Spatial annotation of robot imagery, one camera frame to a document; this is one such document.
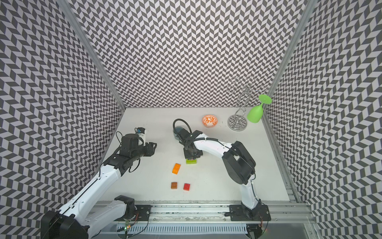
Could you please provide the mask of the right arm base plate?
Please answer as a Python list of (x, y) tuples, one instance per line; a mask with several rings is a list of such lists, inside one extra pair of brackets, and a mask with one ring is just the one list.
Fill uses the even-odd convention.
[(267, 205), (258, 205), (254, 209), (248, 209), (244, 205), (230, 205), (229, 212), (224, 213), (231, 221), (271, 221), (270, 211)]

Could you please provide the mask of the lime long lego brick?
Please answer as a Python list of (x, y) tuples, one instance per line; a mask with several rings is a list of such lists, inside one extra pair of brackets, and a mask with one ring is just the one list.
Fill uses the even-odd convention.
[(197, 160), (196, 159), (187, 159), (186, 164), (196, 164)]

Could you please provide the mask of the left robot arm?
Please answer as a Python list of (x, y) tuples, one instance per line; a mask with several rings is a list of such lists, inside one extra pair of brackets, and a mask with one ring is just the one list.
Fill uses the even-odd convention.
[(41, 219), (43, 239), (91, 239), (116, 219), (137, 221), (135, 200), (117, 196), (109, 205), (90, 215), (104, 193), (144, 156), (152, 156), (156, 143), (146, 142), (146, 129), (122, 137), (119, 147), (105, 160), (96, 176), (60, 209), (48, 211)]

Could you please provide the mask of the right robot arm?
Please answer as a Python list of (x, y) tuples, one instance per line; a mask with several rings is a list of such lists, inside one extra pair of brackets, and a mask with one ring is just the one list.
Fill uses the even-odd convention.
[(195, 161), (204, 152), (221, 159), (229, 177), (241, 186), (241, 202), (249, 210), (254, 210), (261, 202), (255, 193), (253, 180), (256, 177), (254, 161), (243, 143), (222, 142), (199, 130), (189, 132), (182, 127), (173, 130), (175, 139), (183, 146), (185, 159)]

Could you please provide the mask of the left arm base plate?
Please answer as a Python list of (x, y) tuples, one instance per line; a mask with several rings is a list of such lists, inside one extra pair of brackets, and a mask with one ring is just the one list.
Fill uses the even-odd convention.
[(122, 211), (122, 217), (115, 219), (114, 221), (148, 221), (150, 218), (151, 209), (151, 205), (127, 206), (127, 208)]

